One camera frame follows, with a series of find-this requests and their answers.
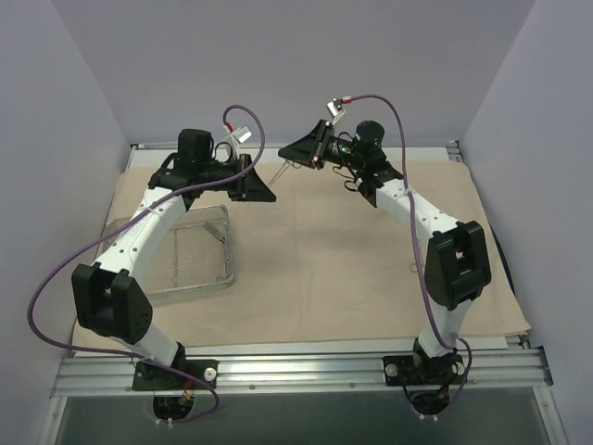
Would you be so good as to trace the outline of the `steel surgical scissors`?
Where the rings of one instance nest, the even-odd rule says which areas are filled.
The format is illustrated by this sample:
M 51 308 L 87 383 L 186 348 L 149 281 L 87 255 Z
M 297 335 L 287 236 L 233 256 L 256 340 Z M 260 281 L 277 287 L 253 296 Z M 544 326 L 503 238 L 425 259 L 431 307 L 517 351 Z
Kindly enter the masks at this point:
M 268 187 L 272 187 L 289 169 L 295 168 L 296 164 L 293 161 L 285 160 L 279 170 L 267 182 Z

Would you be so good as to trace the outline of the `wire mesh instrument tray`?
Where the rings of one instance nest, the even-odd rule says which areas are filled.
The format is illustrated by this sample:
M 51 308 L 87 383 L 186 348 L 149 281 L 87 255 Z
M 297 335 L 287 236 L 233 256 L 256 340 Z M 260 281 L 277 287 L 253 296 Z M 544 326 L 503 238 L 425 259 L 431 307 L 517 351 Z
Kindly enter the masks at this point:
M 110 238 L 97 250 L 97 258 L 109 265 L 131 265 L 132 275 L 153 306 L 197 299 L 233 283 L 231 227 L 225 206 L 183 213 L 160 208 L 116 234 L 127 222 L 119 218 L 106 226 Z M 204 228 L 206 223 L 224 224 L 230 240 L 222 244 Z

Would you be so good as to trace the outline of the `beige cloth wrap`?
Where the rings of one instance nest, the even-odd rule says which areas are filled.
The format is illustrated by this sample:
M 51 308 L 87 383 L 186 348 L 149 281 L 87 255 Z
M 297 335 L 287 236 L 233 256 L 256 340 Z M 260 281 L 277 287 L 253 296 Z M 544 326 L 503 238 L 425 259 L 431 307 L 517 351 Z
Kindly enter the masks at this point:
M 468 168 L 407 161 L 410 185 L 445 213 L 485 229 L 492 282 L 467 313 L 462 336 L 531 329 L 511 291 Z M 348 192 L 331 169 L 289 169 L 275 203 L 207 192 L 194 208 L 224 205 L 235 281 L 197 299 L 153 306 L 153 320 L 185 347 L 414 338 L 427 325 L 404 223 Z

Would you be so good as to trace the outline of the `steel forceps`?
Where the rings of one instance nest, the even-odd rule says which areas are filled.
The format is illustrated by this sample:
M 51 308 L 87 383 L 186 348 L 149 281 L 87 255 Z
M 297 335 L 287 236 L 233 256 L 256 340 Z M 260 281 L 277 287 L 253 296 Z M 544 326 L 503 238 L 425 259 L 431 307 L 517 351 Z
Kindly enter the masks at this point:
M 212 223 L 206 223 L 204 228 L 222 244 L 226 244 L 230 240 L 229 231 L 227 227 L 223 225 L 215 225 Z

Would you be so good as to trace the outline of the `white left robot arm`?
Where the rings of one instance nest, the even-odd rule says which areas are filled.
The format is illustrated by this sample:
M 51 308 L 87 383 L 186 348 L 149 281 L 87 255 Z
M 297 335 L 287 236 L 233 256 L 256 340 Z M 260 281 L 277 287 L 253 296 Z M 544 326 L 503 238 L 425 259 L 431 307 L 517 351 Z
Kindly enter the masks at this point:
M 273 202 L 252 158 L 238 148 L 251 131 L 229 129 L 223 144 L 228 159 L 217 160 L 211 134 L 185 129 L 176 152 L 152 174 L 138 209 L 110 247 L 91 265 L 78 265 L 71 282 L 78 323 L 129 351 L 156 362 L 153 376 L 164 388 L 186 379 L 183 347 L 159 329 L 141 284 L 171 227 L 205 191 L 224 191 L 232 201 Z

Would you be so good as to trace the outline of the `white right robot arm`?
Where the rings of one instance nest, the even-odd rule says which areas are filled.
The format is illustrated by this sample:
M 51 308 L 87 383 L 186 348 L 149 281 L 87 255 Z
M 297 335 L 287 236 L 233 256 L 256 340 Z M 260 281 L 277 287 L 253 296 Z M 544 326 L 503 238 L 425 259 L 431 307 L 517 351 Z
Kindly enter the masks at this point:
M 456 349 L 467 312 L 491 282 L 486 236 L 478 222 L 459 221 L 411 188 L 403 172 L 388 161 L 384 135 L 381 124 L 363 121 L 348 141 L 335 135 L 330 122 L 319 121 L 309 134 L 281 148 L 279 155 L 316 170 L 328 163 L 346 168 L 358 193 L 410 228 L 428 317 L 416 339 L 411 371 L 430 383 L 444 373 L 443 357 Z

